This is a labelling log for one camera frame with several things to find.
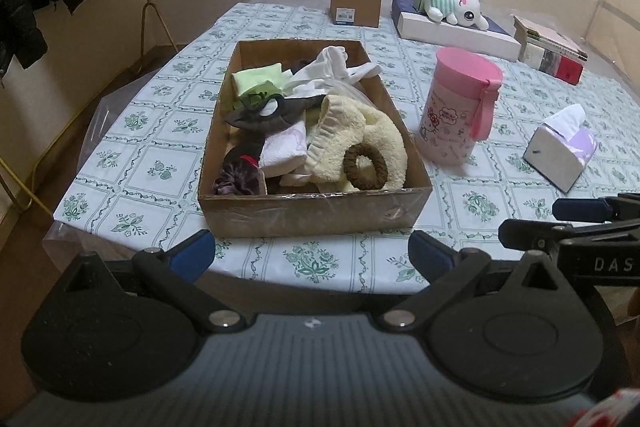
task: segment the white box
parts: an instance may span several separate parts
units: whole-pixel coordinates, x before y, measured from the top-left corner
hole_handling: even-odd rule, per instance
[[[447,22],[435,23],[426,15],[416,13],[414,1],[393,0],[392,3],[391,17],[403,39],[453,46],[473,53],[505,58],[511,62],[518,60],[520,43],[509,34],[492,31],[492,26],[483,32],[477,28],[453,26]]]
[[[593,133],[580,127],[575,136],[567,141],[550,127],[540,125],[527,146],[523,158],[562,192],[571,190],[580,177],[598,141]]]

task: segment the green cloth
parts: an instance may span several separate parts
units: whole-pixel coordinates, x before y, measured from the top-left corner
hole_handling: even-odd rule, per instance
[[[270,80],[267,80],[258,86],[254,86],[251,89],[246,90],[242,96],[234,102],[234,109],[244,107],[244,104],[242,103],[243,99],[246,99],[248,105],[257,107],[262,103],[262,100],[268,98],[272,94],[282,94],[282,90],[274,86]]]
[[[271,66],[265,66],[263,68],[254,68],[252,70],[238,71],[233,73],[234,81],[236,82],[236,90],[238,97],[244,95],[244,93],[253,89],[260,84],[270,82],[281,92],[285,83],[289,80],[290,75],[282,73],[282,64],[272,64]]]

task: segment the tablecloth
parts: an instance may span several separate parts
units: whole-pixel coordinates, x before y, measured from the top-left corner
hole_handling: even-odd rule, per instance
[[[133,250],[167,250],[206,227],[198,176],[231,53],[239,40],[292,37],[363,42],[382,67],[404,123],[416,132],[436,46],[400,39],[389,18],[381,18],[379,28],[335,26],[323,10],[237,4],[140,90],[76,176],[55,219]],[[519,259],[519,252],[501,247],[500,223],[508,217],[552,221],[551,204],[563,197],[522,159],[540,121],[572,103],[585,108],[600,145],[569,196],[590,198],[640,186],[640,111],[613,79],[585,71],[574,87],[521,63],[489,59],[504,72],[490,139],[462,167],[426,162],[433,194],[415,228],[456,249]],[[409,263],[410,232],[217,237],[210,269],[334,291],[413,293],[427,283]]]

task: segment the screw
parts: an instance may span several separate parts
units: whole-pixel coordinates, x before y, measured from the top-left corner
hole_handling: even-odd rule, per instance
[[[209,315],[209,322],[214,326],[228,328],[240,322],[240,315],[233,310],[218,310]]]
[[[396,328],[405,328],[415,322],[415,315],[407,310],[391,310],[386,312],[382,318],[388,325]]]

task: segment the white stuffed bunny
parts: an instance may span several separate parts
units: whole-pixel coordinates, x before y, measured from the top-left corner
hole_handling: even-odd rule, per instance
[[[446,19],[453,25],[469,27],[475,24],[482,31],[489,29],[489,23],[480,13],[480,0],[424,0],[424,9],[434,22]]]

